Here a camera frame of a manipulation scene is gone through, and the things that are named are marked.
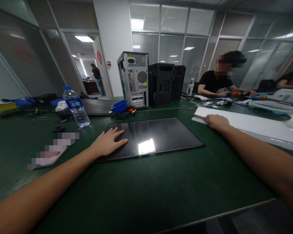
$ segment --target jeans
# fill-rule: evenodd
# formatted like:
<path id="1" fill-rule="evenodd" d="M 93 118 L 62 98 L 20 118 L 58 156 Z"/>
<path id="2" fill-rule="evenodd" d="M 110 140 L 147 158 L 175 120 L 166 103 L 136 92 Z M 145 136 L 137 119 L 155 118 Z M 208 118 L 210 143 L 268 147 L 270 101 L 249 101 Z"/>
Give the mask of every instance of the jeans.
<path id="1" fill-rule="evenodd" d="M 98 87 L 98 90 L 99 90 L 101 96 L 105 96 L 105 90 L 104 90 L 102 78 L 101 77 L 99 77 L 99 78 L 95 77 L 94 79 L 95 79 L 95 82 L 97 84 L 97 87 Z"/>

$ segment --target person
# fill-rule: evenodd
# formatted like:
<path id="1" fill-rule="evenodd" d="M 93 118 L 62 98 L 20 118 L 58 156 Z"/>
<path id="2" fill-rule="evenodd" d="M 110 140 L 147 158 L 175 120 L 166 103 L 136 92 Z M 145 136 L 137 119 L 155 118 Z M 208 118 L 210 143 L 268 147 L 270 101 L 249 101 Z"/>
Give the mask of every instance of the person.
<path id="1" fill-rule="evenodd" d="M 204 120 L 226 138 L 293 213 L 293 157 L 230 126 L 223 116 L 208 115 Z M 0 202 L 0 233 L 29 232 L 94 160 L 127 143 L 127 139 L 114 142 L 123 132 L 117 128 L 102 132 L 89 148 L 3 199 Z"/>
<path id="2" fill-rule="evenodd" d="M 225 97 L 229 92 L 217 92 L 219 89 L 226 87 L 231 92 L 249 93 L 250 96 L 256 96 L 257 93 L 254 90 L 239 89 L 232 83 L 231 79 L 228 79 L 228 72 L 245 62 L 246 58 L 240 51 L 231 51 L 222 55 L 221 59 L 216 60 L 216 70 L 207 71 L 202 75 L 199 81 L 198 94 L 218 98 Z"/>
<path id="3" fill-rule="evenodd" d="M 277 88 L 293 88 L 293 72 L 281 76 L 276 80 Z"/>
<path id="4" fill-rule="evenodd" d="M 105 90 L 104 90 L 100 70 L 93 63 L 90 64 L 90 66 L 92 67 L 92 75 L 94 76 L 95 82 L 96 82 L 98 90 L 100 92 L 100 96 L 105 96 Z"/>

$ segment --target mouse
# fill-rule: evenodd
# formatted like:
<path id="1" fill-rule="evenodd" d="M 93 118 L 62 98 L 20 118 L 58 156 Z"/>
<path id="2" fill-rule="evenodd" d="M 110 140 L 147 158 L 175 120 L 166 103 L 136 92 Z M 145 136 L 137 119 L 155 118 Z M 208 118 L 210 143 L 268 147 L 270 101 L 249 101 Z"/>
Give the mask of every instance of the mouse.
<path id="1" fill-rule="evenodd" d="M 58 133 L 58 132 L 65 132 L 65 128 L 63 126 L 56 126 L 51 131 L 52 132 L 56 132 L 56 133 Z"/>

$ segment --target yellow object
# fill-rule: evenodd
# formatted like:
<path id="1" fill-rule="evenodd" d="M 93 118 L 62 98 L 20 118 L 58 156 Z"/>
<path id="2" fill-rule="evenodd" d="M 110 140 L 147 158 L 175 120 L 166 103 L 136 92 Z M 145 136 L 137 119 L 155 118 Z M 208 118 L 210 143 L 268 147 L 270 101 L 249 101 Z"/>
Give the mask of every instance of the yellow object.
<path id="1" fill-rule="evenodd" d="M 15 105 L 15 103 L 0 104 L 0 112 L 9 111 L 9 110 L 16 109 L 16 108 L 17 108 L 17 106 Z"/>

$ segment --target computer tower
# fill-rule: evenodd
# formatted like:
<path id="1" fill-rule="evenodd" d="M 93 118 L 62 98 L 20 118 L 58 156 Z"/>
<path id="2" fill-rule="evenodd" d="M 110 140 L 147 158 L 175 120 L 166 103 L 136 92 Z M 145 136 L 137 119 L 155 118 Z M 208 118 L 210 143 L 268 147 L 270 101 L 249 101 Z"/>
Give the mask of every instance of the computer tower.
<path id="1" fill-rule="evenodd" d="M 172 85 L 172 94 L 170 96 L 171 101 L 180 100 L 183 80 L 185 79 L 185 73 L 186 73 L 186 67 L 184 65 L 175 66 L 173 85 Z"/>
<path id="2" fill-rule="evenodd" d="M 124 51 L 117 64 L 124 98 L 128 104 L 138 109 L 149 107 L 147 75 L 149 54 Z"/>
<path id="3" fill-rule="evenodd" d="M 162 107 L 170 104 L 174 64 L 156 63 L 149 65 L 149 104 Z"/>

